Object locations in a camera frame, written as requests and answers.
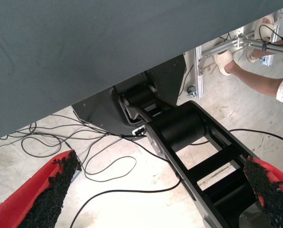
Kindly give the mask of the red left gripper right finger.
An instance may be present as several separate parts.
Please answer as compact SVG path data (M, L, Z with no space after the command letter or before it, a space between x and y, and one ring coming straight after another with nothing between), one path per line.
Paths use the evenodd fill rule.
M283 228L283 172L268 162L249 156L244 174L271 226Z

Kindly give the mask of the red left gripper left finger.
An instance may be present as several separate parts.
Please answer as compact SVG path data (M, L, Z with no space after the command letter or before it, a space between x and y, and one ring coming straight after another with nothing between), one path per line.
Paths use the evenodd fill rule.
M54 156L0 204L0 228L55 227L80 168L74 150Z

